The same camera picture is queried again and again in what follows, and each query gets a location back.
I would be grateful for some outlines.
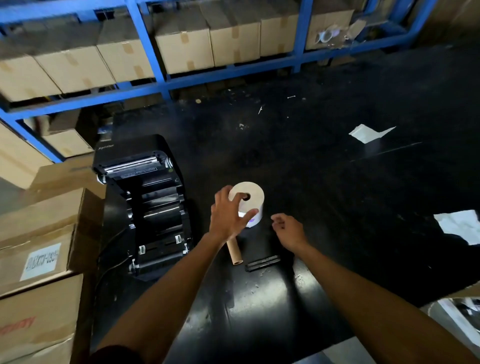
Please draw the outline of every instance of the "person's left arm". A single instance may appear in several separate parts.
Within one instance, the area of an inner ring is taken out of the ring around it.
[[[209,232],[120,317],[97,349],[120,345],[138,353],[145,364],[165,359],[216,254],[258,213],[256,209],[250,210],[239,218],[243,196],[237,194],[229,201],[231,188],[226,186],[216,193]]]

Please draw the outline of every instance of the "black printer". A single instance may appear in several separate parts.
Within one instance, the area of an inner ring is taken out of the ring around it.
[[[128,202],[125,214],[135,229],[130,274],[158,278],[192,248],[184,185],[170,148],[160,135],[99,143],[93,170]]]

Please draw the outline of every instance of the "blue metal rack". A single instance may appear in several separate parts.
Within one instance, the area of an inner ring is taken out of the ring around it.
[[[303,63],[320,61],[332,57],[355,54],[374,49],[391,46],[408,48],[419,34],[423,24],[435,6],[436,0],[425,0],[421,9],[412,23],[410,29],[405,29],[399,23],[405,18],[415,0],[397,0],[392,10],[389,21],[379,25],[386,33],[385,38],[354,42],[350,47],[341,49],[322,49],[305,51],[310,16],[313,0],[302,0],[300,6],[295,46],[290,54],[273,60],[262,61],[244,65],[235,65],[220,70],[205,71],[193,75],[171,78],[164,75],[156,59],[153,46],[142,19],[142,12],[147,7],[144,0],[10,0],[3,1],[0,5],[0,24],[16,23],[27,20],[49,18],[76,13],[81,21],[90,21],[95,18],[94,10],[126,6],[132,18],[150,61],[156,81],[141,86],[131,86],[130,83],[118,84],[116,90],[105,91],[87,96],[74,97],[42,103],[39,105],[3,110],[0,109],[0,119],[4,120],[12,129],[25,138],[53,162],[62,162],[64,158],[48,145],[41,137],[35,135],[29,128],[25,128],[22,119],[39,115],[50,114],[65,110],[79,109],[91,105],[99,105],[113,101],[126,100],[132,97],[161,93],[164,100],[171,100],[170,90],[204,84],[207,82],[225,80],[228,78],[244,76],[251,73],[275,70],[278,68],[292,67],[293,72],[300,71]],[[378,0],[368,0],[364,14],[372,13]]]

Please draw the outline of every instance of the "table surface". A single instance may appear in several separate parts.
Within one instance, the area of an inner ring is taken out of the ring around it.
[[[479,55],[473,46],[418,49],[116,116],[114,140],[167,140],[197,239],[222,186],[253,181],[265,192],[264,218],[238,239],[244,264],[222,248],[166,363],[292,363],[353,335],[280,246],[273,213],[295,216],[323,253],[417,306],[480,280],[480,246],[433,218],[480,206]],[[362,123],[396,128],[365,145],[348,134]],[[124,204],[107,192],[104,242],[127,224]],[[132,244],[127,234],[110,246],[100,270]],[[273,254],[280,264],[244,270]],[[93,347],[151,284],[129,277],[127,264],[104,274]]]

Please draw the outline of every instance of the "hand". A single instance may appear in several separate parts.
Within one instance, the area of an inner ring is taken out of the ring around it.
[[[285,214],[272,215],[272,227],[282,245],[293,254],[303,246],[308,245],[308,240],[303,232],[302,223],[295,220],[293,216]]]
[[[228,199],[232,186],[225,186],[215,194],[215,203],[212,205],[209,234],[219,242],[225,243],[228,239],[237,236],[247,223],[256,214],[258,209],[248,211],[244,217],[239,217],[239,204],[245,194],[237,193],[233,201]]]

